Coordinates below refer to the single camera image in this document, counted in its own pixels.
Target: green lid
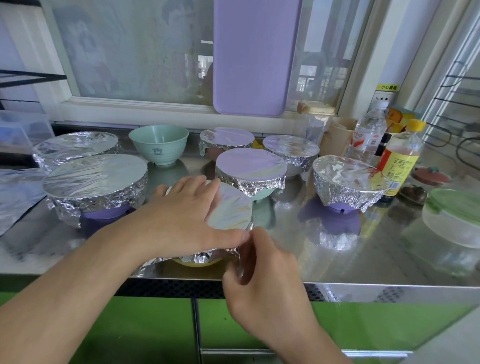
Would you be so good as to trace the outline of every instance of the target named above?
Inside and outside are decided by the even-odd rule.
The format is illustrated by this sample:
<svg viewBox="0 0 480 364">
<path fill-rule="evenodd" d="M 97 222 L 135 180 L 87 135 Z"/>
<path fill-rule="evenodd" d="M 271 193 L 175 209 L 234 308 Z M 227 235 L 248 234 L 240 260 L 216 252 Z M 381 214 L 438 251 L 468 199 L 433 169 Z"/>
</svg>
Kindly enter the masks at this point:
<svg viewBox="0 0 480 364">
<path fill-rule="evenodd" d="M 428 194 L 425 205 L 433 213 L 440 211 L 471 224 L 480 226 L 480 196 L 448 188 L 434 188 Z"/>
</svg>

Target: yellow bottle cap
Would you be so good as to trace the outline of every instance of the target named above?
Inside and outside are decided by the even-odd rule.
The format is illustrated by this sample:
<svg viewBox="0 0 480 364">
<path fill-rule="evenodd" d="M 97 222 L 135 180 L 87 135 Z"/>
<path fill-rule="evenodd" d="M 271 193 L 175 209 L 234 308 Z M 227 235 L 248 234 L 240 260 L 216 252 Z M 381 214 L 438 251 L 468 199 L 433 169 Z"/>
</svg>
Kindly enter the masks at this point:
<svg viewBox="0 0 480 364">
<path fill-rule="evenodd" d="M 427 125 L 426 122 L 418 119 L 410 119 L 407 124 L 407 130 L 409 132 L 421 132 Z"/>
</svg>

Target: left hand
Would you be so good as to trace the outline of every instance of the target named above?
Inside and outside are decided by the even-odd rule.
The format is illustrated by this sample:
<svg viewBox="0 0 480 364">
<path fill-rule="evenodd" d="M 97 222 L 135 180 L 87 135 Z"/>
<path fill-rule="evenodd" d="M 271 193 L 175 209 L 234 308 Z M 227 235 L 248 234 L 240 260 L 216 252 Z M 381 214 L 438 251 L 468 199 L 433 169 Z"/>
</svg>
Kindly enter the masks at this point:
<svg viewBox="0 0 480 364">
<path fill-rule="evenodd" d="M 247 231 L 217 230 L 207 225 L 220 203 L 219 187 L 219 179 L 206 184 L 205 176 L 180 179 L 168 195 L 168 186 L 160 185 L 147 204 L 98 233 L 123 241 L 143 261 L 235 248 L 250 239 Z"/>
</svg>

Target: right hand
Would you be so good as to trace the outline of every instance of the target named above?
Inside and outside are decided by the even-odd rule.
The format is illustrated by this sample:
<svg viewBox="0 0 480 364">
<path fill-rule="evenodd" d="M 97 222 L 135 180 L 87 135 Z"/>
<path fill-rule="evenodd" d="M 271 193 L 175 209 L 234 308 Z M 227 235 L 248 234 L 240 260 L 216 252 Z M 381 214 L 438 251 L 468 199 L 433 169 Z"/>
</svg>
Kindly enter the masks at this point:
<svg viewBox="0 0 480 364">
<path fill-rule="evenodd" d="M 322 340 L 330 338 L 318 325 L 295 256 L 278 249 L 263 228 L 253 229 L 251 237 L 240 251 L 250 255 L 243 262 L 242 279 L 234 262 L 223 276 L 230 314 L 287 363 L 314 362 Z M 253 273 L 249 265 L 254 265 Z"/>
</svg>

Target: clear plastic box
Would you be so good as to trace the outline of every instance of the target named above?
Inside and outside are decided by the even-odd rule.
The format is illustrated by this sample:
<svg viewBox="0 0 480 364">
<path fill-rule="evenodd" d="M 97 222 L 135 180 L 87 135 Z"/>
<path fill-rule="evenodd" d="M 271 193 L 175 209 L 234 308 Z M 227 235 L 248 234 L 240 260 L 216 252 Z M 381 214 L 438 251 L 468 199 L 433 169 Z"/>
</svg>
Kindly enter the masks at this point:
<svg viewBox="0 0 480 364">
<path fill-rule="evenodd" d="M 32 154 L 34 145 L 54 136 L 46 114 L 0 110 L 0 153 Z"/>
</svg>

